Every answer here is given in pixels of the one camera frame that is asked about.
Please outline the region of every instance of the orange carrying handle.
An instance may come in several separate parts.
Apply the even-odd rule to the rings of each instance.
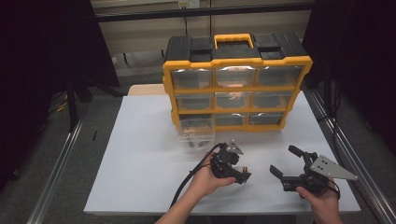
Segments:
[[[237,35],[215,35],[215,48],[218,48],[218,42],[234,42],[234,41],[247,41],[250,48],[253,48],[250,34],[237,34]]]

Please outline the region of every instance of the white table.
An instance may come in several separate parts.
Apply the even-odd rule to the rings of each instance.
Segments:
[[[184,177],[204,156],[177,142],[166,95],[123,98],[113,132],[84,212],[96,215],[159,215],[165,213]],[[231,139],[245,151],[237,165],[252,173],[246,184],[217,189],[202,199],[192,215],[281,215],[310,211],[296,192],[283,191],[269,172],[270,164],[284,175],[300,175],[304,161],[288,151],[295,145],[335,161],[329,145],[301,92],[284,130],[263,133],[220,132],[217,142]],[[345,180],[340,211],[359,208]]]

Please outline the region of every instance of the plastic drawer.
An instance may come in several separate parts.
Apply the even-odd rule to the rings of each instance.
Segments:
[[[211,115],[180,115],[178,140],[194,149],[212,148],[215,130]]]
[[[247,113],[215,114],[215,121],[217,126],[242,126],[247,116]]]
[[[277,125],[283,117],[283,112],[250,113],[249,125]]]
[[[216,107],[219,108],[247,108],[251,91],[216,92]]]
[[[258,86],[295,85],[301,66],[267,66],[260,68]]]
[[[292,91],[257,91],[253,96],[253,107],[285,107],[292,94]]]
[[[212,69],[179,69],[171,76],[175,89],[212,87]]]
[[[179,110],[202,110],[212,108],[212,93],[176,94]]]
[[[257,68],[229,66],[216,69],[216,84],[220,87],[251,87]]]

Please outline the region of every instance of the metal bracket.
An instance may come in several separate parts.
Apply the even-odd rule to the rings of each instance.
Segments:
[[[323,155],[320,155],[309,168],[311,171],[327,177],[358,180],[356,175]]]
[[[226,150],[228,152],[232,152],[240,155],[244,154],[244,151],[242,151],[242,149],[239,146],[237,146],[233,140],[231,140],[230,145],[227,146]]]

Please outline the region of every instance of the wrist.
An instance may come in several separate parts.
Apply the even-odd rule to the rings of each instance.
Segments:
[[[317,220],[315,218],[314,224],[343,224],[343,220],[339,215],[336,217],[327,218],[326,220]]]
[[[192,201],[194,203],[198,203],[199,201],[201,201],[201,199],[205,197],[205,195],[197,193],[196,190],[187,189],[182,197],[188,198],[189,201]]]

